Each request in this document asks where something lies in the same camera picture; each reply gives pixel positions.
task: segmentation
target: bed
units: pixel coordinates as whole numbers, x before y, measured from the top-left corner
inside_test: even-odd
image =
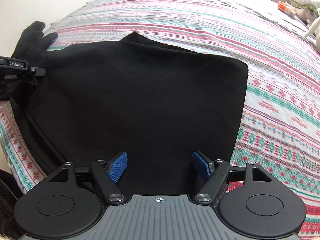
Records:
[[[297,19],[270,0],[95,0],[55,22],[49,50],[119,40],[129,33],[249,66],[231,164],[260,163],[306,204],[300,237],[320,236],[320,54]],[[1,144],[23,192],[44,177],[0,103]],[[229,190],[241,186],[233,182]]]

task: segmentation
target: folded black cloth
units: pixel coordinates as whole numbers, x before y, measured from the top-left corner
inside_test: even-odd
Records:
[[[44,27],[45,24],[39,21],[27,27],[22,32],[11,57],[28,60],[31,65],[36,64],[41,58],[41,53],[49,48],[58,37],[57,33],[50,33],[44,36],[42,32]],[[12,81],[10,83],[0,82],[0,100],[8,100],[18,83],[19,81]]]
[[[13,215],[14,205],[22,195],[14,177],[0,170],[0,236],[19,239],[23,235]]]
[[[132,33],[45,52],[38,66],[46,75],[36,87],[19,86],[11,103],[47,174],[66,161],[89,166],[126,151],[118,182],[126,195],[187,194],[196,179],[193,151],[231,158],[248,76],[237,59]],[[24,93],[32,89],[26,105]]]

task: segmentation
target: crosshair symbol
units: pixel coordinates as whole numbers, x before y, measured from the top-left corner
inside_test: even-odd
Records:
[[[158,203],[161,203],[161,202],[163,202],[163,201],[165,201],[165,199],[163,199],[163,198],[157,198],[157,199],[154,199],[155,201],[157,201]]]

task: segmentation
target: blue gripper pad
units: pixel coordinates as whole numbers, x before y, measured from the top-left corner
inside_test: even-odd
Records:
[[[193,152],[192,164],[201,179],[206,182],[211,176],[209,165],[206,163],[206,161],[198,153]]]
[[[122,153],[112,164],[111,171],[109,172],[109,177],[114,183],[120,179],[122,173],[127,168],[128,156],[127,153]]]

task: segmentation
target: patterned bedsheet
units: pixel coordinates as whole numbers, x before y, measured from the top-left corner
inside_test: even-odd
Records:
[[[320,54],[313,39],[303,38],[305,30],[269,0],[96,0],[48,33],[59,33],[50,50],[119,40],[136,31],[246,62],[248,89],[231,163],[258,162],[298,194],[308,213],[300,236],[310,239],[320,235]],[[45,175],[26,148],[9,102],[1,103],[0,116],[3,148],[28,191]]]

